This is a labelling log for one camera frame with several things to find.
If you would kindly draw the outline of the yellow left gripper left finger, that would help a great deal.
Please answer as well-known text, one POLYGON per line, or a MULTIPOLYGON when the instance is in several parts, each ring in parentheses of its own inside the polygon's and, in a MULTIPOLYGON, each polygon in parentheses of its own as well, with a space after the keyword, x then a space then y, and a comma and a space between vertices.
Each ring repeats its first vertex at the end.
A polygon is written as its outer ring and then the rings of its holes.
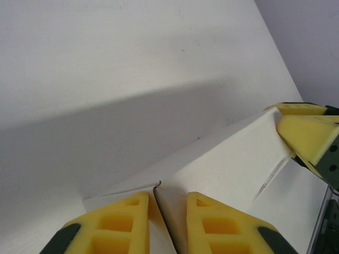
POLYGON ((41 253, 149 253, 149 195, 138 192, 85 213, 58 230, 41 253))

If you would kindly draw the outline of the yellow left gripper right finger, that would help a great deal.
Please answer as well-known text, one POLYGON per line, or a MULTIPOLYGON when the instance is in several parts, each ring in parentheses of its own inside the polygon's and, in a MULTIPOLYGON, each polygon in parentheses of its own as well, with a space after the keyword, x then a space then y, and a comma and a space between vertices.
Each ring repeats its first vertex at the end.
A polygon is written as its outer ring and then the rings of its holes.
POLYGON ((186 211, 188 253, 296 253, 270 223, 199 192, 186 211))

